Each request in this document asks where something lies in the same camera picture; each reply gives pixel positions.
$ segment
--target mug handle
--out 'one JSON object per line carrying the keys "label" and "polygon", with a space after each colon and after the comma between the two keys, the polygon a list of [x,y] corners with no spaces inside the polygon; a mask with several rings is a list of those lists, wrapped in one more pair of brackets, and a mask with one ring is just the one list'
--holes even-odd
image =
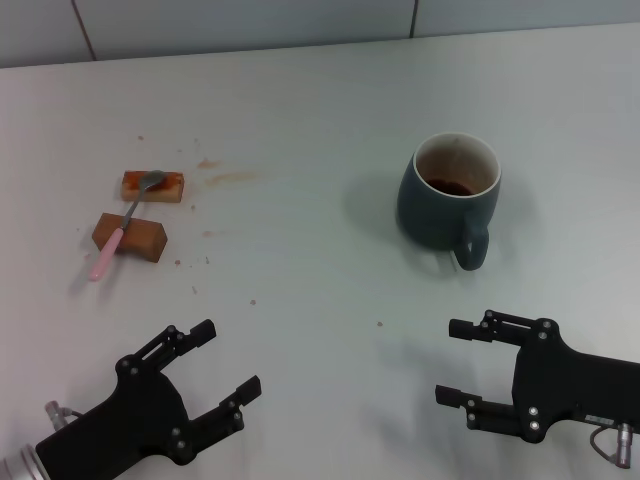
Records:
{"label": "mug handle", "polygon": [[472,214],[468,212],[464,216],[462,243],[453,250],[458,263],[464,270],[480,268],[484,263],[484,258],[487,256],[488,247],[489,231],[487,227],[478,225],[473,220]]}

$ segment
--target white tile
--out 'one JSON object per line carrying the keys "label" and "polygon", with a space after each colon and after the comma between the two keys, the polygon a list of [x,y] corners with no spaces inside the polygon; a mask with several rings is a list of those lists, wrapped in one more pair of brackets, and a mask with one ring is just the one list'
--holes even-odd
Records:
{"label": "white tile", "polygon": [[78,0],[99,59],[407,38],[413,0]]}
{"label": "white tile", "polygon": [[420,0],[415,36],[637,21],[637,0]]}
{"label": "white tile", "polygon": [[69,0],[0,0],[0,68],[88,60]]}

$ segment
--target food stain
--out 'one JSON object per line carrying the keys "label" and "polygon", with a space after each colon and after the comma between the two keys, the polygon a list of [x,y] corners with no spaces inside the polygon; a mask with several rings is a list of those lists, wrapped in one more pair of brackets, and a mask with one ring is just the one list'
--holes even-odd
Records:
{"label": "food stain", "polygon": [[207,157],[205,157],[205,159],[198,164],[198,168],[216,168],[218,165],[220,165],[220,160],[215,160],[212,162]]}
{"label": "food stain", "polygon": [[258,178],[258,175],[252,172],[223,173],[222,175],[207,178],[204,183],[209,187],[217,187],[218,185],[246,182],[256,178]]}

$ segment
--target brown liquid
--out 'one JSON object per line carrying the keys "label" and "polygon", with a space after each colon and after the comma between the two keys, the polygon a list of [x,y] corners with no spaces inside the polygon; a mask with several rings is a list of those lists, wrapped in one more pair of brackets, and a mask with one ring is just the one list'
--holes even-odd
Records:
{"label": "brown liquid", "polygon": [[468,197],[469,195],[473,195],[471,190],[457,182],[448,182],[447,180],[434,178],[432,180],[427,180],[427,183],[439,192],[448,193],[449,195],[457,195],[458,197]]}

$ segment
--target dark gray mug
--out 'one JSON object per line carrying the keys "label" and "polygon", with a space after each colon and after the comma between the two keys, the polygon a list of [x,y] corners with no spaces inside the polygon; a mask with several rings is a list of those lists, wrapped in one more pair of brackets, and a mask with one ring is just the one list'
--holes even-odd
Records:
{"label": "dark gray mug", "polygon": [[420,245],[453,250],[463,269],[480,268],[500,178],[495,152],[479,138],[435,135],[418,147],[400,184],[400,226]]}

